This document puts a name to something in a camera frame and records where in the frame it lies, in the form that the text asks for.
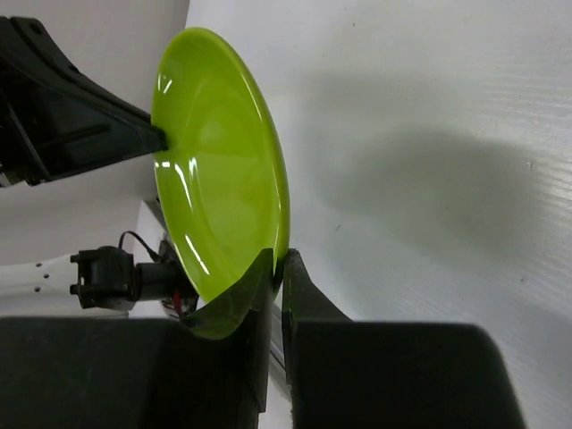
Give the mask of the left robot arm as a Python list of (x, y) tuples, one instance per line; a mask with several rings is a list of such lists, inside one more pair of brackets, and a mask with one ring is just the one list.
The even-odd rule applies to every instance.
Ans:
[[(164, 151), (149, 115), (82, 74), (33, 18), (1, 20), (1, 184), (37, 186)], [(182, 318), (198, 294), (163, 240), (136, 263), (122, 245), (5, 265), (1, 298), (61, 299), (71, 315), (126, 316), (142, 301)]]

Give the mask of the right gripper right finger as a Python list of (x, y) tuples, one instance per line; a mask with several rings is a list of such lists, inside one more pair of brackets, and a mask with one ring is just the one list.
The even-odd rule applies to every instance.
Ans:
[(282, 337), (297, 428), (522, 428), (501, 353), (473, 324), (357, 322), (285, 258)]

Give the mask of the lime green plate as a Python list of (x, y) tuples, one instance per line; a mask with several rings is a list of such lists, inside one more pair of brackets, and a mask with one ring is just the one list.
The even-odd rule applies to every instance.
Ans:
[(218, 297), (263, 249), (279, 276), (290, 245), (282, 147), (232, 46), (205, 28), (176, 36), (158, 66), (151, 122), (167, 145), (154, 155), (160, 207), (199, 297)]

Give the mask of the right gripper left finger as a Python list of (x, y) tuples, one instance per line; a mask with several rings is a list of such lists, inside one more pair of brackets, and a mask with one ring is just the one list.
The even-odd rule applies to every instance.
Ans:
[(5, 317), (4, 428), (255, 428), (265, 411), (273, 252), (163, 318)]

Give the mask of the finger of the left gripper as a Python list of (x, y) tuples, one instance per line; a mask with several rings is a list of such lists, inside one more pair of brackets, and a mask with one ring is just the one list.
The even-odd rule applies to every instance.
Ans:
[(58, 181), (167, 148), (146, 112), (82, 74), (42, 23), (1, 19), (1, 183)]

